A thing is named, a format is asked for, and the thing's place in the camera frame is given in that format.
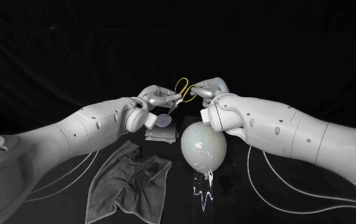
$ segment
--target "scissors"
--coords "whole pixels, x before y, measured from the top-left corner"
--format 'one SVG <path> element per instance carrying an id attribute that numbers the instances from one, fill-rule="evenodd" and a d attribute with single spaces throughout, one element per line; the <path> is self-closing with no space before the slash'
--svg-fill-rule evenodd
<path id="1" fill-rule="evenodd" d="M 193 98 L 196 97 L 196 94 L 195 94 L 193 98 L 190 98 L 189 100 L 185 100 L 186 94 L 189 93 L 192 87 L 198 87 L 198 86 L 196 86 L 196 85 L 190 85 L 190 86 L 188 87 L 188 85 L 189 85 L 189 80 L 188 80 L 186 77 L 183 77 L 183 78 L 177 81 L 176 86 L 179 85 L 179 83 L 180 83 L 182 80 L 186 80 L 186 82 L 188 82 L 188 83 L 186 83 L 186 86 L 183 87 L 183 89 L 182 89 L 180 92 L 179 92 L 179 94 L 182 94 L 182 99 L 179 99 L 177 101 L 175 101 L 175 104 L 173 104 L 173 106 L 172 106 L 172 108 L 170 108 L 170 110 L 169 110 L 167 115 L 173 112 L 173 110 L 175 110 L 175 108 L 177 107 L 177 105 L 179 105 L 180 102 L 186 103 L 186 102 L 192 101 Z"/>

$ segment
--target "gray towel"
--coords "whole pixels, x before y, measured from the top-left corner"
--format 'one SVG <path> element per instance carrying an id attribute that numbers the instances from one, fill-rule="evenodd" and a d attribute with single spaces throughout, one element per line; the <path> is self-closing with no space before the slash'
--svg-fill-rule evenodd
<path id="1" fill-rule="evenodd" d="M 149 224 L 160 223 L 172 162 L 140 156 L 140 146 L 127 141 L 101 166 L 90 187 L 85 224 L 113 215 L 117 206 Z"/>

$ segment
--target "yellow scissor handle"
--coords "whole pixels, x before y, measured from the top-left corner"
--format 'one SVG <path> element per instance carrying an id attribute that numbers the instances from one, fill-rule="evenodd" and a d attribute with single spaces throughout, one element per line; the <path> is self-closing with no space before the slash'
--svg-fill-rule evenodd
<path id="1" fill-rule="evenodd" d="M 186 80 L 186 81 L 188 81 L 186 86 L 183 87 L 183 89 L 182 89 L 182 91 L 180 91 L 180 94 L 183 94 L 183 91 L 186 91 L 185 94 L 183 94 L 183 96 L 182 96 L 182 102 L 189 102 L 189 101 L 192 101 L 193 98 L 196 97 L 196 94 L 195 94 L 195 96 L 193 96 L 192 99 L 185 100 L 186 94 L 188 94 L 189 90 L 192 89 L 192 87 L 198 87 L 198 86 L 196 86 L 196 85 L 192 85 L 192 86 L 189 86 L 189 88 L 188 88 L 189 80 L 188 80 L 186 77 L 183 77 L 183 78 L 177 81 L 176 86 L 179 85 L 179 83 L 180 83 L 182 80 Z"/>

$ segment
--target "wire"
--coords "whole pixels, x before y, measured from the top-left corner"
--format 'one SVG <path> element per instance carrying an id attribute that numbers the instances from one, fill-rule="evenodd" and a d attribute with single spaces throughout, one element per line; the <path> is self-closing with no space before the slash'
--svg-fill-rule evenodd
<path id="1" fill-rule="evenodd" d="M 98 155 L 98 151 L 97 151 L 97 154 L 95 154 L 95 156 L 94 156 L 94 158 L 92 158 L 91 164 L 92 164 L 92 162 L 94 162 L 94 160 L 95 160 L 97 155 Z M 51 194 L 51 195 L 46 196 L 46 197 L 41 197 L 41 198 L 35 198 L 35 199 L 26 200 L 25 202 L 32 202 L 32 201 L 36 201 L 36 200 L 41 200 L 41 199 L 45 199 L 45 198 L 53 196 L 55 194 L 58 194 L 59 192 L 62 192 L 62 191 L 64 191 L 64 190 L 65 190 L 65 189 L 77 182 L 77 180 L 81 178 L 81 176 L 72 181 L 72 183 L 71 183 L 65 188 L 62 188 L 62 189 L 61 189 L 58 192 L 55 192 L 53 194 Z"/>
<path id="2" fill-rule="evenodd" d="M 297 212 L 297 211 L 288 211 L 288 210 L 284 210 L 284 209 L 280 209 L 278 207 L 275 207 L 265 199 L 264 197 L 261 196 L 261 194 L 258 193 L 258 190 L 254 186 L 254 183 L 252 183 L 252 180 L 251 180 L 251 176 L 249 176 L 249 165 L 248 165 L 248 162 L 249 162 L 249 152 L 251 152 L 251 147 L 249 146 L 249 150 L 248 150 L 248 156 L 247 156 L 247 172 L 248 172 L 248 178 L 249 178 L 249 182 L 251 182 L 251 185 L 252 185 L 252 188 L 258 194 L 258 196 L 261 197 L 261 199 L 265 201 L 265 203 L 274 207 L 277 210 L 283 211 L 283 212 L 287 212 L 287 213 L 291 213 L 291 214 L 316 214 L 316 213 L 320 213 L 320 212 L 324 212 L 327 210 L 333 210 L 333 209 L 339 209 L 339 208 L 356 208 L 356 205 L 339 205 L 339 206 L 333 206 L 333 207 L 329 207 L 326 209 L 320 209 L 320 210 L 316 210 L 316 211 L 307 211 L 307 212 Z"/>
<path id="3" fill-rule="evenodd" d="M 268 161 L 268 159 L 267 159 L 267 156 L 265 156 L 265 160 L 267 160 L 267 163 L 268 163 L 268 165 L 270 165 L 270 167 L 271 167 L 271 169 L 273 169 L 273 166 L 271 166 L 271 164 L 270 164 L 270 161 Z M 281 178 L 281 176 L 278 175 L 278 173 L 275 172 L 274 169 L 273 169 L 273 171 L 274 171 L 275 175 L 278 176 L 278 178 L 281 179 L 281 181 L 286 183 L 286 185 L 290 186 L 290 187 L 291 187 L 296 191 L 299 191 L 300 193 L 303 193 L 303 194 L 306 194 L 306 195 L 310 195 L 310 196 L 313 196 L 313 197 L 320 197 L 320 198 L 342 200 L 342 201 L 348 201 L 348 202 L 356 202 L 356 200 L 352 200 L 352 199 L 348 199 L 348 198 L 322 196 L 322 195 L 316 195 L 316 194 L 311 194 L 311 193 L 307 193 L 307 192 L 299 190 L 297 188 L 294 188 L 294 187 L 284 181 L 284 179 Z"/>
<path id="4" fill-rule="evenodd" d="M 68 172 L 59 179 L 56 179 L 52 183 L 49 183 L 48 185 L 45 185 L 42 188 L 39 188 L 35 191 L 32 191 L 30 194 L 39 192 L 41 190 L 43 190 L 45 188 L 48 188 L 51 185 L 53 185 L 62 178 L 65 178 L 78 169 L 78 167 L 84 164 L 84 162 L 90 158 L 91 154 L 92 153 L 88 154 L 88 156 L 85 157 L 85 159 L 82 160 L 82 162 L 79 163 L 79 165 L 72 169 L 71 172 Z"/>

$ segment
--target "stack of paper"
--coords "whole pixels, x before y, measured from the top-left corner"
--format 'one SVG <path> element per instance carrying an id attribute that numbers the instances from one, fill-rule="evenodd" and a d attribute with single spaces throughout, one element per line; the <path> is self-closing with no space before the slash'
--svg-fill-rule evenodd
<path id="1" fill-rule="evenodd" d="M 166 127 L 154 126 L 150 130 L 146 130 L 146 140 L 149 141 L 162 141 L 166 143 L 175 143 L 179 133 L 176 131 L 176 122 L 172 120 L 172 123 Z"/>

